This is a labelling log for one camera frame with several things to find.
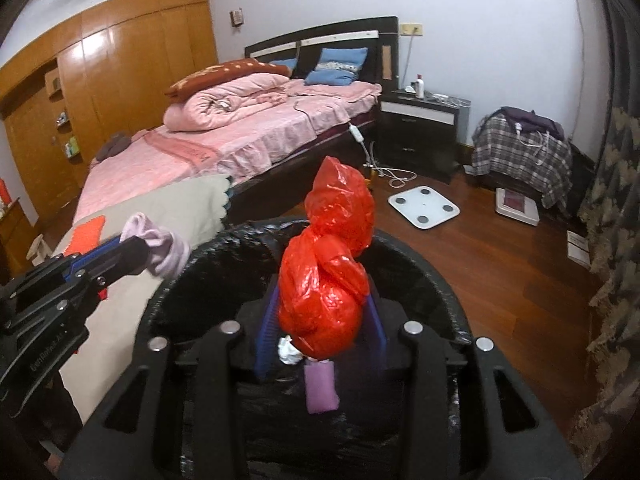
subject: metal bolt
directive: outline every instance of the metal bolt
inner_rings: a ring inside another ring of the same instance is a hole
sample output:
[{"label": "metal bolt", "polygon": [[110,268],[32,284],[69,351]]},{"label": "metal bolt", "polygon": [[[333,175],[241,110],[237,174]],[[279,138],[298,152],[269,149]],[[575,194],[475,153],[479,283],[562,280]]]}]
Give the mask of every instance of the metal bolt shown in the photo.
[{"label": "metal bolt", "polygon": [[169,342],[164,337],[158,335],[151,338],[149,340],[149,343],[147,343],[146,345],[149,347],[149,350],[152,350],[153,352],[159,352],[161,350],[164,350],[168,343]]},{"label": "metal bolt", "polygon": [[476,339],[476,346],[483,352],[489,352],[495,347],[494,342],[491,341],[488,337],[479,337],[478,339]]},{"label": "metal bolt", "polygon": [[235,334],[238,330],[240,330],[240,323],[236,320],[231,319],[229,321],[223,321],[220,323],[220,332],[224,334]]},{"label": "metal bolt", "polygon": [[411,335],[418,335],[422,332],[423,326],[419,321],[407,321],[404,324],[404,331]]}]

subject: electrical socket panel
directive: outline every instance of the electrical socket panel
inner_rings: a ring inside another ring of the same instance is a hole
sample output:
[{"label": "electrical socket panel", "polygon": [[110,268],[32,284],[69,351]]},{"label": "electrical socket panel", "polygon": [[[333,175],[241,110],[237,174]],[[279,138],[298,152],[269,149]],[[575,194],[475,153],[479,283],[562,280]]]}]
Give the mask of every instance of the electrical socket panel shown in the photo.
[{"label": "electrical socket panel", "polygon": [[400,24],[400,36],[421,36],[422,24],[421,23],[401,23]]}]

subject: dark floral curtain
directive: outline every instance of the dark floral curtain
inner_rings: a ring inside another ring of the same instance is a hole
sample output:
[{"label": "dark floral curtain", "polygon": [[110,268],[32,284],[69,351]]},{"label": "dark floral curtain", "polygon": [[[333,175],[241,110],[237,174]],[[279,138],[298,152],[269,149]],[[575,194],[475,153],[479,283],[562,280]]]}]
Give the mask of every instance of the dark floral curtain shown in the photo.
[{"label": "dark floral curtain", "polygon": [[585,473],[610,449],[640,397],[640,34],[619,0],[604,3],[612,43],[611,118],[579,213],[589,232],[591,271],[605,282],[590,303],[602,327],[588,347],[601,389],[597,403],[578,414],[571,437]]}]

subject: white drawer panel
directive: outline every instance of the white drawer panel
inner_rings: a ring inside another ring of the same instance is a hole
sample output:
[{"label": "white drawer panel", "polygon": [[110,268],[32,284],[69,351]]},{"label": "white drawer panel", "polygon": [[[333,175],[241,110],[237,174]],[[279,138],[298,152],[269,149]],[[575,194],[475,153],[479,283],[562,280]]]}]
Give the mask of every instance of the white drawer panel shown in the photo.
[{"label": "white drawer panel", "polygon": [[441,112],[439,110],[431,110],[430,108],[422,108],[419,106],[401,105],[399,103],[387,103],[382,101],[380,103],[380,109],[383,112],[389,112],[391,114],[409,115],[411,117],[419,117],[421,119],[438,121],[439,123],[445,124],[453,125],[456,121],[454,114]]}]

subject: black nightstand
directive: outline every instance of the black nightstand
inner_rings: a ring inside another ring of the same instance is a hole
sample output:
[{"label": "black nightstand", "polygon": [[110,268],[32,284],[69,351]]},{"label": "black nightstand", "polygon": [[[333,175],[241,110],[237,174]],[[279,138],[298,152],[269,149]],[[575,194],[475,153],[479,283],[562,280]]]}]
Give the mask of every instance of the black nightstand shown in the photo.
[{"label": "black nightstand", "polygon": [[456,167],[460,108],[407,92],[380,97],[374,152],[380,165],[449,182]]}]

